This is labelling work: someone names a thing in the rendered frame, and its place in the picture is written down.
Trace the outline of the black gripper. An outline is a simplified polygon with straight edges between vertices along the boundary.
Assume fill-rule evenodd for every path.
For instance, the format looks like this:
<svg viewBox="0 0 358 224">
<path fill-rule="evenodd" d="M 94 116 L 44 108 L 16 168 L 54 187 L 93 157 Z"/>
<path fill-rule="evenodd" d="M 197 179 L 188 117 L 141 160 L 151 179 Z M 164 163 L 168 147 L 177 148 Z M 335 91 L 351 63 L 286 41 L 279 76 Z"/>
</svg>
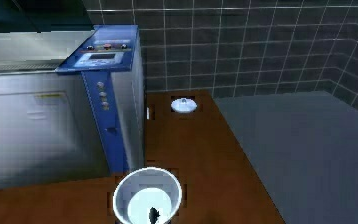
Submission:
<svg viewBox="0 0 358 224">
<path fill-rule="evenodd" d="M 159 211 L 156 208 L 151 207 L 149 212 L 150 224 L 156 224 L 159 216 L 160 216 Z"/>
</svg>

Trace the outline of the white round bin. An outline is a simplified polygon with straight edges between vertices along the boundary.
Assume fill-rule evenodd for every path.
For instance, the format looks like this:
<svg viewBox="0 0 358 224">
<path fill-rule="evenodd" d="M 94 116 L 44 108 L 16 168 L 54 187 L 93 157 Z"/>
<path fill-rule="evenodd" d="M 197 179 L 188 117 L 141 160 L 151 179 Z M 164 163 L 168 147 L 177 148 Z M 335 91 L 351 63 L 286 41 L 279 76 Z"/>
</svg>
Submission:
<svg viewBox="0 0 358 224">
<path fill-rule="evenodd" d="M 113 212 L 121 224 L 150 224 L 149 212 L 159 211 L 156 224 L 171 224 L 183 197 L 175 175 L 166 169 L 146 167 L 125 176 L 113 194 Z"/>
</svg>

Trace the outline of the silver blue washing machine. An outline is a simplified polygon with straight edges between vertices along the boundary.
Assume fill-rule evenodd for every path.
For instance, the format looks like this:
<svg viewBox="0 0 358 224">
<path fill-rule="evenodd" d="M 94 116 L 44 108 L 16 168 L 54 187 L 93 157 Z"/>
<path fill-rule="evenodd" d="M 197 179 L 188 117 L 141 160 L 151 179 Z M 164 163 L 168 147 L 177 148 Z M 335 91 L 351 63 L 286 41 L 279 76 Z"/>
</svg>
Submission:
<svg viewBox="0 0 358 224">
<path fill-rule="evenodd" d="M 0 33 L 0 190 L 144 165 L 139 29 Z"/>
</svg>

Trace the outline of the white round dish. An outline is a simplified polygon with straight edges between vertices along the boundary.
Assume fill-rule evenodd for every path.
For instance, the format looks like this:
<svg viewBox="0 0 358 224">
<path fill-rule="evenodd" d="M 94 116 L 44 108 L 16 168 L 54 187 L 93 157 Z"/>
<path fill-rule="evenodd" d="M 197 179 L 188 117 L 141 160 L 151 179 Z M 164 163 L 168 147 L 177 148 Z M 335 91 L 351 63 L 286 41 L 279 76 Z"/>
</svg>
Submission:
<svg viewBox="0 0 358 224">
<path fill-rule="evenodd" d="M 172 101 L 171 108 L 177 113 L 192 113 L 197 109 L 197 104 L 190 98 L 178 98 Z"/>
</svg>

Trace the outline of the brown wooden counter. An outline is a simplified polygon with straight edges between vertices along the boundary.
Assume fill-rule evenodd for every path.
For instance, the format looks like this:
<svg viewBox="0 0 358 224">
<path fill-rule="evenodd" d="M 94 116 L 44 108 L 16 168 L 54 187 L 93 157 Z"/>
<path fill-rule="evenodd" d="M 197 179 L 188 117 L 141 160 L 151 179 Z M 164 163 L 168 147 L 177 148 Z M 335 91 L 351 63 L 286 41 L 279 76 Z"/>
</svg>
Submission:
<svg viewBox="0 0 358 224">
<path fill-rule="evenodd" d="M 173 100 L 190 98 L 192 113 Z M 150 93 L 145 158 L 179 180 L 183 197 L 171 224 L 285 224 L 248 157 L 206 90 Z M 120 224 L 106 178 L 0 190 L 0 224 Z"/>
</svg>

